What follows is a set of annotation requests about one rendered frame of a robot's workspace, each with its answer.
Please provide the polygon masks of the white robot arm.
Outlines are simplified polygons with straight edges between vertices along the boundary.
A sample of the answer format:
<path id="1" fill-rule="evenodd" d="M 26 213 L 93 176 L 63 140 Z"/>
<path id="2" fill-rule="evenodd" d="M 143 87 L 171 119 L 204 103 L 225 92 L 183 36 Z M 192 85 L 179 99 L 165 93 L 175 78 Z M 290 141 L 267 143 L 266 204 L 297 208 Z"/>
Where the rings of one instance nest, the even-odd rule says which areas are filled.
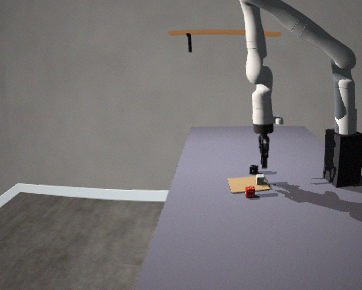
<path id="1" fill-rule="evenodd" d="M 296 36 L 330 56 L 334 82 L 335 132 L 345 135 L 355 134 L 357 109 L 355 108 L 355 83 L 351 76 L 351 69 L 356 65 L 356 57 L 353 51 L 307 16 L 281 0 L 240 0 L 240 3 L 245 18 L 248 49 L 246 74 L 249 81 L 257 85 L 256 91 L 252 94 L 253 123 L 283 124 L 281 116 L 273 117 L 271 101 L 273 75 L 270 68 L 263 65 L 267 50 L 260 17 L 261 8 Z"/>

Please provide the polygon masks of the black die with white pips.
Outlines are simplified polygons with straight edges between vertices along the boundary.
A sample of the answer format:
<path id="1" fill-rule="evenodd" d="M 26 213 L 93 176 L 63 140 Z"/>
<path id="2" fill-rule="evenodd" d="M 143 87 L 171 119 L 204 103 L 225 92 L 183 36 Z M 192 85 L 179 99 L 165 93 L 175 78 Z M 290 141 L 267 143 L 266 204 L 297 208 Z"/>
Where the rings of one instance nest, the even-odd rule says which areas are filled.
<path id="1" fill-rule="evenodd" d="M 257 173 L 258 173 L 258 165 L 251 165 L 251 166 L 250 166 L 249 174 L 254 174 L 254 175 L 256 175 Z"/>

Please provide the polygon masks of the red die with white pips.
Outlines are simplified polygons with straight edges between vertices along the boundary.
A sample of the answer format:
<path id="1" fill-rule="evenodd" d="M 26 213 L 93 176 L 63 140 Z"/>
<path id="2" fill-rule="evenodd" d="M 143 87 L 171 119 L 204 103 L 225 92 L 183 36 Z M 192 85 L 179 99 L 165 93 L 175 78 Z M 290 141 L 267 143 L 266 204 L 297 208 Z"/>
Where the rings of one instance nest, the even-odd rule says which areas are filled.
<path id="1" fill-rule="evenodd" d="M 255 197 L 255 188 L 254 188 L 254 186 L 246 187 L 245 195 L 246 195 L 246 198 Z"/>

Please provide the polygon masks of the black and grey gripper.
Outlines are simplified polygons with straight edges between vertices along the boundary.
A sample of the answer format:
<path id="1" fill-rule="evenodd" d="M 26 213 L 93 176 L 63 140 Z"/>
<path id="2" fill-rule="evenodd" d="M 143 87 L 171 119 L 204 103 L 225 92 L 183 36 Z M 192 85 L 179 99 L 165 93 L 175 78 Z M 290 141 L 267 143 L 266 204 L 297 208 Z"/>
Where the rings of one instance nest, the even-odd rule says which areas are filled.
<path id="1" fill-rule="evenodd" d="M 262 157 L 261 158 L 261 168 L 267 169 L 267 158 L 269 157 L 269 155 L 268 155 L 269 136 L 267 136 L 267 134 L 272 133 L 274 131 L 273 123 L 267 124 L 267 125 L 259 125 L 259 124 L 253 123 L 253 131 L 257 134 L 262 133 L 262 137 L 261 136 L 258 137 L 260 151 L 261 151 L 261 145 L 262 145 L 262 153 L 260 152 L 261 157 Z M 262 144 L 261 144 L 261 142 L 262 142 Z"/>

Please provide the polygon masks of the tan flat mat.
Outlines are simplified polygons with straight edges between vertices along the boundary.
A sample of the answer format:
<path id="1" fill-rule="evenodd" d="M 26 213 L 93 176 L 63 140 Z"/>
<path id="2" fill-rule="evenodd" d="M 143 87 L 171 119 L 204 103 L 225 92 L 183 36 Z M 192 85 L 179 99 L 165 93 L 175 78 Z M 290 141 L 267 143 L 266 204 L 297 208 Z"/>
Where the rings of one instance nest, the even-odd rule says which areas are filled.
<path id="1" fill-rule="evenodd" d="M 270 190 L 266 181 L 262 185 L 256 184 L 256 177 L 229 178 L 228 183 L 232 193 L 244 193 L 245 187 L 254 186 L 255 191 Z"/>

